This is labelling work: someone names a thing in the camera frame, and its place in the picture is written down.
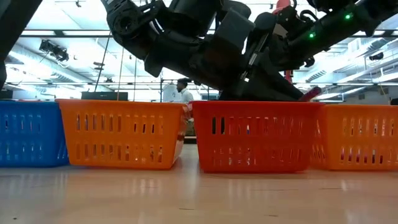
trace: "floor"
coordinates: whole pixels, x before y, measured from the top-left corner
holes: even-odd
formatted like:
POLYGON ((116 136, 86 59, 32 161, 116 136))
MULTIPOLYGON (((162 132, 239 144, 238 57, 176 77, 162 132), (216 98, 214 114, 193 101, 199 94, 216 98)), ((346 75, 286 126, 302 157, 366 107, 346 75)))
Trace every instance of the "floor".
POLYGON ((0 169, 1 224, 397 223, 398 173, 204 174, 186 145, 170 171, 0 169))

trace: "red basket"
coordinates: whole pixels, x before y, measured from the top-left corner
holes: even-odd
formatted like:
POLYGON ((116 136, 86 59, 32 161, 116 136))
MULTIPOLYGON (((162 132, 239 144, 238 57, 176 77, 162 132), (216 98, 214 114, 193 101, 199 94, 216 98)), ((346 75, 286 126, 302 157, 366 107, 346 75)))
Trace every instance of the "red basket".
POLYGON ((319 103, 192 103, 205 172, 297 172, 310 163, 319 103))

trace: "orange basket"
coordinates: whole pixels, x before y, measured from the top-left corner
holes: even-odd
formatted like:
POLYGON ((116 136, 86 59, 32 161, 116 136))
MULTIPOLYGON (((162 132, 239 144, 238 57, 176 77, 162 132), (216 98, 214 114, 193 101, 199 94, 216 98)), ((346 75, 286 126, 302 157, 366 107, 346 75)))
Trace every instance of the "orange basket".
POLYGON ((297 172, 310 163, 315 115, 322 104, 192 103, 205 172, 297 172))
POLYGON ((398 106, 326 105, 311 165, 328 170, 398 169, 398 106))
POLYGON ((72 165, 169 169, 181 153, 183 104, 57 101, 72 165))

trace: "ceiling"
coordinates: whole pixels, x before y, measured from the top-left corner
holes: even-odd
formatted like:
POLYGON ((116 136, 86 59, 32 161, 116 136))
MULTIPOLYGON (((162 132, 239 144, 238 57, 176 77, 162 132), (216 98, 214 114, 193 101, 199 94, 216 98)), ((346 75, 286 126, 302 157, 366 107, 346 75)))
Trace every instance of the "ceiling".
MULTIPOLYGON (((145 4, 144 1, 134 1, 136 4, 145 4)), ((264 11, 271 12, 275 9, 276 0, 242 0, 252 10, 250 20, 254 20, 256 16, 264 11)), ((58 73, 56 77, 60 82, 95 82, 98 79, 99 71, 95 68, 94 62, 102 62, 105 48, 107 45, 109 35, 109 27, 106 23, 106 12, 99 0, 79 0, 79 6, 76 0, 43 0, 39 9, 35 13, 26 32, 17 41, 17 45, 13 49, 13 56, 17 60, 23 61, 25 68, 21 66, 14 66, 14 72, 25 71, 27 75, 9 76, 8 82, 20 82, 23 85, 25 82, 44 82, 43 76, 52 76, 54 71, 58 73), (64 30, 62 35, 71 35, 73 37, 59 37, 54 35, 52 30, 64 30), (53 57, 43 54, 39 50, 42 40, 49 40, 55 45, 67 49, 70 59, 65 63, 57 62, 53 57)), ((309 9, 317 14, 318 17, 323 16, 322 13, 316 12, 308 5, 306 0, 298 0, 297 10, 300 12, 304 9, 309 9)), ((398 16, 394 16, 388 21, 379 26, 378 29, 391 30, 398 27, 398 16)), ((294 82, 303 91, 309 90, 314 83, 323 83, 321 85, 327 93, 331 91, 345 91, 333 85, 328 85, 336 82, 365 82, 372 78, 380 76, 380 72, 376 68, 384 67, 384 63, 391 63, 396 59, 397 42, 394 39, 386 43, 381 42, 381 38, 373 38, 364 40, 361 37, 348 38, 334 46, 327 52, 319 53, 315 56, 316 64, 311 68, 302 68, 295 72, 294 82), (372 44, 382 45, 379 49, 368 49, 372 44), (386 57, 379 62, 371 62, 366 60, 370 54, 379 51, 384 51, 386 57), (350 79, 352 75, 364 72, 363 75, 350 79)), ((391 63, 391 71, 395 69, 395 63, 391 63)), ((99 82, 105 82, 107 78, 111 78, 115 83, 109 85, 101 85, 100 91, 109 91, 122 89, 122 91, 132 91, 131 85, 118 86, 117 82, 132 83, 142 82, 141 85, 136 85, 140 89, 140 94, 136 93, 137 100, 158 100, 160 98, 160 79, 154 78, 144 71, 144 66, 141 61, 136 61, 135 56, 129 52, 124 51, 112 38, 109 39, 109 44, 106 49, 104 58, 104 67, 101 72, 99 82)), ((164 69, 162 71, 162 78, 166 80, 176 80, 182 78, 183 75, 175 73, 171 70, 164 69)), ((42 85, 42 88, 53 88, 53 86, 42 85)), ((195 98, 200 97, 200 93, 206 93, 205 86, 189 86, 196 90, 195 98)), ((82 85, 77 91, 93 90, 93 87, 82 85)))

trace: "white shirt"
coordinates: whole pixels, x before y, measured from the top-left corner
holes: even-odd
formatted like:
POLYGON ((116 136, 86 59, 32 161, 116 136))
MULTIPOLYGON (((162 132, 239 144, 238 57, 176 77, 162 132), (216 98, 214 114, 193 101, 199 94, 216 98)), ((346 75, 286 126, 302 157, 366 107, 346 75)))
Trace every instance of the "white shirt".
POLYGON ((193 96, 192 93, 190 93, 186 88, 181 90, 181 96, 182 96, 182 103, 189 103, 193 101, 193 96))

